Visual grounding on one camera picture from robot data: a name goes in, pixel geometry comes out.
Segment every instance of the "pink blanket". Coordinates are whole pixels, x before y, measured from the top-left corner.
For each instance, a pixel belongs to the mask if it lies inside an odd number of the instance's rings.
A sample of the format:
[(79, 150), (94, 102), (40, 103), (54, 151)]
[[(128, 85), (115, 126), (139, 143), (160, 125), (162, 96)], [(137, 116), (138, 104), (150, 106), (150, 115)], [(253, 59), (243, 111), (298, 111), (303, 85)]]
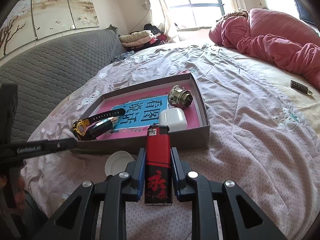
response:
[(320, 89), (320, 38), (288, 14), (252, 9), (249, 18), (234, 16), (218, 22), (209, 37), (217, 45), (301, 75)]

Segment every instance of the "quilted headboard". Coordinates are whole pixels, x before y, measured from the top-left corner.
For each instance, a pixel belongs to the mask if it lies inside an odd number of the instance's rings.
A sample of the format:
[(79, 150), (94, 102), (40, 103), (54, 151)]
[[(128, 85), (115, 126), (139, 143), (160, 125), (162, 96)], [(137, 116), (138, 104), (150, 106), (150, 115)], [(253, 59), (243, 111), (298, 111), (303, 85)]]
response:
[(125, 52), (116, 28), (67, 35), (37, 45), (0, 67), (0, 84), (18, 84), (11, 140), (27, 140), (48, 114)]

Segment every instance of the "open box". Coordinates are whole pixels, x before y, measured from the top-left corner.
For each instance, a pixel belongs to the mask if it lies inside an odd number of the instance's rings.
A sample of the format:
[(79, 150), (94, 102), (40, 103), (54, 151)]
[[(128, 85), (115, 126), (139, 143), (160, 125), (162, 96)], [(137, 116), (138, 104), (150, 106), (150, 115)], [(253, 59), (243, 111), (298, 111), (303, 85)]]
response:
[[(188, 129), (169, 132), (171, 147), (176, 147), (179, 151), (205, 149), (208, 147), (210, 139), (210, 124), (202, 95), (190, 73), (152, 80), (104, 94), (84, 112), (80, 119), (86, 119), (130, 101), (168, 95), (170, 89), (175, 85), (189, 90), (193, 96), (193, 102), (191, 106), (184, 109)], [(111, 134), (101, 135), (97, 140), (78, 141), (77, 151), (105, 155), (122, 150), (138, 154), (139, 149), (146, 146), (148, 127), (149, 124), (144, 127), (121, 129), (113, 131)]]

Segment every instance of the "watch face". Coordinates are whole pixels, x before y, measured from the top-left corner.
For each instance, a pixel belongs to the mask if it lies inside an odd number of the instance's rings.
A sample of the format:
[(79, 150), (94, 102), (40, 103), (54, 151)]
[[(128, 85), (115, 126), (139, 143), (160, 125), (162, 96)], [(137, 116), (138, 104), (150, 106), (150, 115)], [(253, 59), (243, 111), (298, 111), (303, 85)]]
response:
[(83, 125), (82, 125), (82, 124), (81, 124), (81, 125), (79, 125), (78, 130), (79, 130), (80, 134), (83, 134), (83, 133), (84, 133), (84, 127), (83, 127)]

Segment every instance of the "red lighter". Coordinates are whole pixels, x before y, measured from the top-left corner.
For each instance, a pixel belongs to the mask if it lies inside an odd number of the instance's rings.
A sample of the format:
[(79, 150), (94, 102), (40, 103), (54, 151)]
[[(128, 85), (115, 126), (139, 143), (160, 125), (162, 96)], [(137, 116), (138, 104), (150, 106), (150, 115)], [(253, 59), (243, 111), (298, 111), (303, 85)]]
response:
[(150, 206), (170, 206), (171, 156), (169, 127), (150, 125), (147, 133), (144, 202)]

